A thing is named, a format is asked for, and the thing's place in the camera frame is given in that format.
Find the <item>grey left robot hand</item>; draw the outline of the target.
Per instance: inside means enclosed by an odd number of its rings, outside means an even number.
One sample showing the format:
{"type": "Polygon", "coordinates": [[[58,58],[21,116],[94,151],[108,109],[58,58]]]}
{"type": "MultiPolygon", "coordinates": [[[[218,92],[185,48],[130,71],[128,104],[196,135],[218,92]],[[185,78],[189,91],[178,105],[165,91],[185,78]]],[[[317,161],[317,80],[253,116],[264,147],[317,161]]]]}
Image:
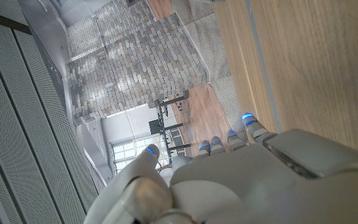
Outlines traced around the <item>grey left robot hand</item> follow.
{"type": "Polygon", "coordinates": [[[358,151],[301,129],[276,134],[251,113],[253,139],[201,143],[170,182],[151,144],[108,183],[86,223],[358,223],[358,151]]]}

